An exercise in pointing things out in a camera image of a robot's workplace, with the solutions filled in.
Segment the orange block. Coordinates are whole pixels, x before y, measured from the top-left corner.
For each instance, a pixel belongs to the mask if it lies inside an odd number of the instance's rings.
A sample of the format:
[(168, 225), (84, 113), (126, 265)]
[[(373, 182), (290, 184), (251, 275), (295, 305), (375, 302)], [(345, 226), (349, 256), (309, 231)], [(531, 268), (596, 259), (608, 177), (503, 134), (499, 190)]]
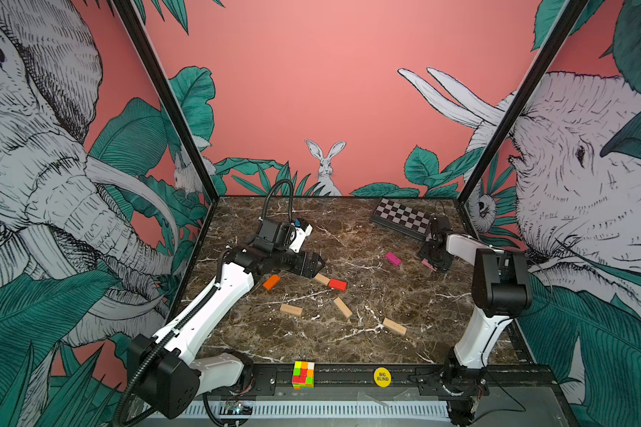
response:
[(277, 274), (273, 274), (265, 283), (263, 283), (264, 289), (267, 291), (271, 291), (279, 282), (281, 281), (281, 277)]

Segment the magenta block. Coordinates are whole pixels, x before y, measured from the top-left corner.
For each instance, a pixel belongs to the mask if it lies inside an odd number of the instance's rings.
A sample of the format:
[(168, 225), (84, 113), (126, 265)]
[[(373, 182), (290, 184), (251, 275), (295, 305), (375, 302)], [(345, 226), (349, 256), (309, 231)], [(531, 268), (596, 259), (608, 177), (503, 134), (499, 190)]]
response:
[(386, 259), (395, 266), (400, 266), (402, 264), (402, 260), (392, 252), (386, 254)]

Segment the light pink block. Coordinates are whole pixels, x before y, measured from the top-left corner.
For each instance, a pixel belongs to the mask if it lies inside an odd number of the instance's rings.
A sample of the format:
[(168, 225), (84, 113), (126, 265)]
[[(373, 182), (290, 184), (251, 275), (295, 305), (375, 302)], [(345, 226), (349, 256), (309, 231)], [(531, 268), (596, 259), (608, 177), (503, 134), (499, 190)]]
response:
[(437, 268), (436, 268), (434, 265), (432, 265), (432, 263), (430, 263), (430, 261), (429, 261), (429, 260), (427, 260), (427, 259), (422, 259), (422, 260), (421, 260), (421, 263), (422, 263), (424, 266), (426, 266), (427, 268), (429, 268), (429, 270), (432, 270), (432, 272), (437, 272)]

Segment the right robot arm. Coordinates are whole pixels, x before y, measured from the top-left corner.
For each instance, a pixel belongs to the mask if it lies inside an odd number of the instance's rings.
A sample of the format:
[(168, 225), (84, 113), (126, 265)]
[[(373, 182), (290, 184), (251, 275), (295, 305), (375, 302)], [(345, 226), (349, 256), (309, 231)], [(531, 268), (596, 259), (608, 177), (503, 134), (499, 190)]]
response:
[(458, 258), (473, 266), (473, 314), (462, 338), (450, 349), (441, 371), (446, 393), (459, 397), (483, 391), (482, 375), (491, 351), (512, 320), (532, 305), (525, 254), (455, 233), (449, 218), (432, 216), (421, 256), (438, 272)]

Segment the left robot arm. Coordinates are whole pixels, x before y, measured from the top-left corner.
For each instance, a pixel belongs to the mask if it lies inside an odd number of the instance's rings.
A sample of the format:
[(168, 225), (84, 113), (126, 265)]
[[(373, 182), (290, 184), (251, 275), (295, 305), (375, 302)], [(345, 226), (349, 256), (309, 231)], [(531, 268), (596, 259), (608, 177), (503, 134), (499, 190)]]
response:
[(173, 419), (195, 397), (220, 389), (248, 392), (255, 382), (251, 358), (227, 350), (201, 359), (203, 343), (263, 275), (287, 270), (313, 279), (324, 266), (313, 252), (266, 254), (244, 245), (225, 250), (215, 278), (183, 312), (153, 336), (139, 334), (131, 341), (127, 386), (112, 425), (134, 426), (155, 412)]

